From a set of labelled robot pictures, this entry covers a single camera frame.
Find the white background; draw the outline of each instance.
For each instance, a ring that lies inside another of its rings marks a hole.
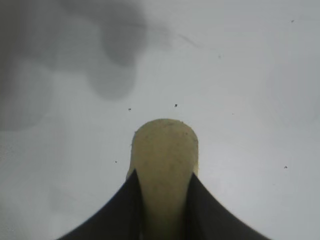
[[[0,70],[0,239],[93,215],[157,118],[242,221],[320,239],[320,1],[0,0]]]

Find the black material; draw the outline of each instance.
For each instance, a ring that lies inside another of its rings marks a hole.
[[[189,183],[186,240],[268,240],[226,210],[196,175]]]
[[[136,171],[89,220],[59,240],[138,240],[141,191]]]
[[[228,212],[194,174],[186,201],[186,240],[268,240]],[[100,211],[60,240],[138,240],[141,217],[141,190],[134,171]]]

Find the cream-colored rounded tip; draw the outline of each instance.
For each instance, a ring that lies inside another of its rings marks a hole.
[[[142,193],[144,239],[182,239],[188,186],[192,173],[198,173],[195,132],[178,120],[146,123],[133,137],[127,178],[134,169]]]

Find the blurry gray blob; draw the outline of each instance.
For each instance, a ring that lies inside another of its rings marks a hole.
[[[267,126],[303,127],[320,118],[320,57],[277,65],[262,86],[255,112]]]
[[[116,64],[132,66],[147,45],[147,22],[135,1],[59,0],[70,14],[96,23],[106,55]]]
[[[58,21],[38,6],[36,1],[0,0],[0,131],[34,126],[51,102],[44,67],[54,67],[56,28],[39,15]]]
[[[109,60],[104,61],[98,52],[94,53],[95,49],[91,45],[95,43],[84,44],[87,41],[84,27],[83,32],[76,33],[80,34],[80,40],[75,41],[83,46],[80,51],[87,54],[75,59],[78,65],[76,70],[85,71],[89,84],[100,97],[113,101],[127,96],[135,84],[137,60],[147,47],[147,23],[140,3],[121,0],[58,2],[71,16],[99,27],[101,51]],[[66,64],[70,66],[75,62],[68,61]]]

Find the black curved edge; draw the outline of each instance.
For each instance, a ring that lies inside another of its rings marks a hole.
[[[59,240],[139,240],[142,197],[134,171],[114,197]],[[186,200],[186,240],[269,240],[226,210],[192,175]]]
[[[142,200],[134,171],[95,215],[59,240],[139,240]]]
[[[186,240],[269,240],[226,210],[195,174],[186,201]]]

